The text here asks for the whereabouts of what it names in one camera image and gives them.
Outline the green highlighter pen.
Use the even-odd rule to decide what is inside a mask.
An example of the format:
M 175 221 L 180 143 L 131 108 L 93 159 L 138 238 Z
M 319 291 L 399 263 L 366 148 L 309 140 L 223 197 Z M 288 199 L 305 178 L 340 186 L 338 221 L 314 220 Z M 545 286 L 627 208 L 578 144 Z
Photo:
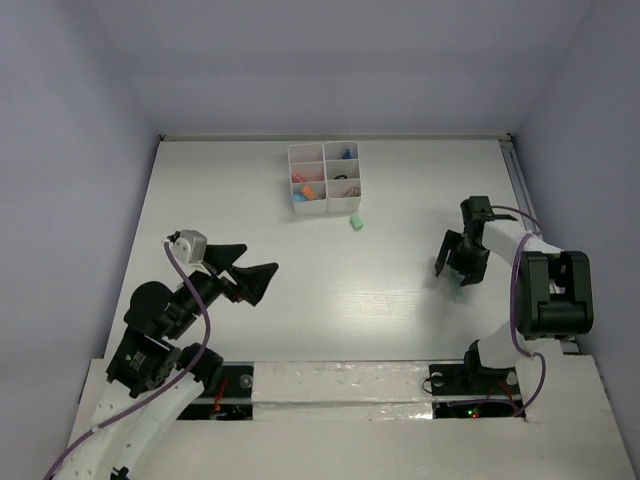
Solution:
M 449 280 L 449 285 L 451 289 L 452 300 L 455 304 L 463 304 L 464 303 L 464 292 L 462 291 L 462 287 L 460 283 L 455 279 Z

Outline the orange highlighter cap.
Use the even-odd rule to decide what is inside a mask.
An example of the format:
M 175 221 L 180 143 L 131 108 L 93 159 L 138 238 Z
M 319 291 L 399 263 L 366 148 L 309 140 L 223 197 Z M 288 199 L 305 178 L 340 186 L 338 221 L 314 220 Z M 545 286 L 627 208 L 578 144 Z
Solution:
M 301 189 L 301 193 L 308 200 L 314 200 L 316 198 L 316 194 L 315 194 L 314 190 L 309 185 L 303 186 L 302 189 Z

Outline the green highlighter cap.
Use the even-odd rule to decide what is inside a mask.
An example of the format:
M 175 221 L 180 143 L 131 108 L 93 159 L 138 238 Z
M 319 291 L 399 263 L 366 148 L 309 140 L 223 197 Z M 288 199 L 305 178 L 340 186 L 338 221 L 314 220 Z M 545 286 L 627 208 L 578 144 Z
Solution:
M 360 231 L 364 227 L 363 221 L 359 215 L 352 215 L 350 217 L 350 225 L 354 231 Z

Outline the grey eraser block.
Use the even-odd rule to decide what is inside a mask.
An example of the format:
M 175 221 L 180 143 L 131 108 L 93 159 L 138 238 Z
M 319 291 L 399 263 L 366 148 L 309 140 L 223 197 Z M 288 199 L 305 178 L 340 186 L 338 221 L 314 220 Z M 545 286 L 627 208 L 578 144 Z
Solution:
M 357 198 L 360 196 L 361 196 L 361 190 L 359 187 L 351 187 L 343 195 L 344 198 Z

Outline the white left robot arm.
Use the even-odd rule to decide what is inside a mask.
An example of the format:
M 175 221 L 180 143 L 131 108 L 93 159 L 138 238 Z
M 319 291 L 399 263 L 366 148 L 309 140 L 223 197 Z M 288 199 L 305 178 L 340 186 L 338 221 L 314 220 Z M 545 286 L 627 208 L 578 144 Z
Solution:
M 257 305 L 279 268 L 238 267 L 246 245 L 211 245 L 195 230 L 177 231 L 162 245 L 182 283 L 171 290 L 150 281 L 134 290 L 90 428 L 56 459 L 48 479 L 142 478 L 187 406 L 224 388 L 224 360 L 208 347 L 210 306 L 220 297 Z

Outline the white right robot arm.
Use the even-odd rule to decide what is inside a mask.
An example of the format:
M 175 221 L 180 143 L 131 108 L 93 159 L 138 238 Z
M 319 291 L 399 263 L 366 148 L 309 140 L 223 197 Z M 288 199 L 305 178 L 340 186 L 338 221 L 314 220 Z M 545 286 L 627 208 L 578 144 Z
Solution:
M 435 273 L 453 276 L 460 288 L 484 280 L 491 255 L 510 266 L 508 320 L 490 336 L 474 341 L 460 368 L 462 384 L 482 392 L 497 371 L 521 358 L 542 355 L 552 341 L 588 333 L 594 323 L 591 269 L 581 251 L 562 250 L 526 230 L 486 196 L 460 205 L 463 230 L 448 230 L 435 260 Z

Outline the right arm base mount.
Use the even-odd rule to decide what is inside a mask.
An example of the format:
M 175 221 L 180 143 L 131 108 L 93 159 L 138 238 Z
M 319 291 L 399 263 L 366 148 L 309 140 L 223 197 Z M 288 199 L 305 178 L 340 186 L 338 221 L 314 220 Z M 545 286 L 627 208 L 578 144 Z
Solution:
M 515 369 L 483 366 L 477 344 L 468 348 L 460 362 L 429 365 L 421 389 L 433 400 L 435 418 L 523 417 Z

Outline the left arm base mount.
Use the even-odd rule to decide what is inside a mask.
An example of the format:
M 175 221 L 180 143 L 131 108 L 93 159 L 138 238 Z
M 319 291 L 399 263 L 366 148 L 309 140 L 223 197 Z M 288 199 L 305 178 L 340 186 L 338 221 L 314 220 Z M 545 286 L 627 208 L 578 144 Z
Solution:
M 244 421 L 253 418 L 253 363 L 226 363 L 206 349 L 190 370 L 204 382 L 204 392 L 180 414 L 179 420 Z

